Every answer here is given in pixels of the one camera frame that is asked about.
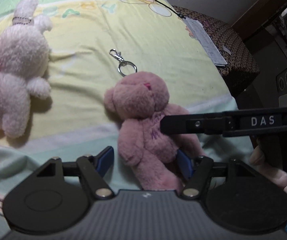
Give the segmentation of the person's right hand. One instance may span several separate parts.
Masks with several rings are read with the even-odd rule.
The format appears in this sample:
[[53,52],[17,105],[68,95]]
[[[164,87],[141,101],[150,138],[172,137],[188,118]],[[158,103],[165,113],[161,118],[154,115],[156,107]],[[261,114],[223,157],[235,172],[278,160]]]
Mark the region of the person's right hand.
[[257,140],[257,146],[250,156],[249,163],[254,166],[261,175],[265,176],[265,178],[277,185],[287,194],[287,169],[285,171],[282,165],[273,167],[268,161],[266,161],[265,154],[259,140]]

